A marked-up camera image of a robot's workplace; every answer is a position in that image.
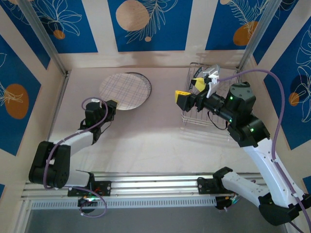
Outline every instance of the dish rack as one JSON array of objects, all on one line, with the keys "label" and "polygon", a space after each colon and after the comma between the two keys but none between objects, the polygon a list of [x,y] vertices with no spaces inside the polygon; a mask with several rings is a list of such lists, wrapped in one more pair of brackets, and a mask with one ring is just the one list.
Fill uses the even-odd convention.
[{"label": "dish rack", "polygon": [[[189,66],[189,71],[188,71],[188,75],[187,75],[187,82],[186,82],[186,86],[185,86],[185,91],[186,92],[191,92],[194,94],[198,94],[199,91],[196,90],[196,88],[192,88],[191,85],[191,79],[193,79],[195,73],[198,71],[198,69],[202,69],[205,70],[207,68],[209,68],[210,65],[207,64],[202,64],[202,63],[197,63],[197,62],[192,62],[190,63]],[[234,73],[238,72],[238,69],[236,68],[226,68],[226,73],[227,74],[222,74],[222,71],[224,71],[224,69],[221,68],[220,70],[220,78],[225,78],[228,77],[229,75],[233,75]],[[238,81],[240,81],[240,77],[239,78],[234,78],[225,82],[221,82],[219,84],[219,88],[216,92],[217,95],[222,96],[222,97],[226,97],[229,87],[234,84],[237,83]],[[204,128],[207,128],[208,131],[213,131],[213,132],[218,132],[218,133],[225,133],[227,134],[227,130],[225,131],[221,131],[218,130],[213,123],[209,120],[208,118],[208,110],[206,108],[204,108],[202,111],[200,111],[199,113],[196,111],[196,108],[192,108],[189,112],[186,111],[182,111],[181,116],[182,116],[182,121],[183,124],[186,126],[187,124],[196,124],[196,125],[200,125],[203,126]],[[226,128],[226,124],[225,124],[225,120],[221,119],[220,117],[218,117],[217,115],[213,115],[212,113],[209,113],[210,119],[219,127],[222,129]]]}]

